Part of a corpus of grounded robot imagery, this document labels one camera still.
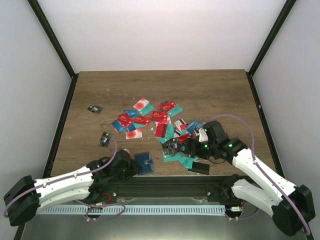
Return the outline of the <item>blue leather card holder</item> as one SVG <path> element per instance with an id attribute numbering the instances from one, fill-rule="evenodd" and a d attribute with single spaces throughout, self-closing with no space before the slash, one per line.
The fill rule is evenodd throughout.
<path id="1" fill-rule="evenodd" d="M 150 152 L 142 152 L 134 155 L 136 163 L 139 165 L 138 174 L 140 176 L 154 172 L 154 163 Z"/>

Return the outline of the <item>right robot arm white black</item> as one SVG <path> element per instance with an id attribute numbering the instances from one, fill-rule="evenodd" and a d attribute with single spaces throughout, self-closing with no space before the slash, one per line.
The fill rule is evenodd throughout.
<path id="1" fill-rule="evenodd" d="M 255 183 L 238 179 L 222 188 L 229 202 L 242 199 L 268 214 L 287 236 L 311 234 L 309 222 L 316 216 L 311 190 L 280 176 L 238 138 L 229 138 L 221 123 L 213 120 L 196 127 L 182 142 L 186 154 L 202 159 L 222 159 L 247 174 Z"/>

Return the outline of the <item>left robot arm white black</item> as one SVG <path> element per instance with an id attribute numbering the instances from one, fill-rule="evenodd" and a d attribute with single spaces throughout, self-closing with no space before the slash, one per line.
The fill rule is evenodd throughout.
<path id="1" fill-rule="evenodd" d="M 140 169 L 130 154 L 121 149 L 111 157 L 93 160 L 66 174 L 42 179 L 24 176 L 4 195 L 3 215 L 12 227 L 16 227 L 56 205 L 77 200 L 97 202 L 102 196 L 103 185 L 128 180 Z"/>

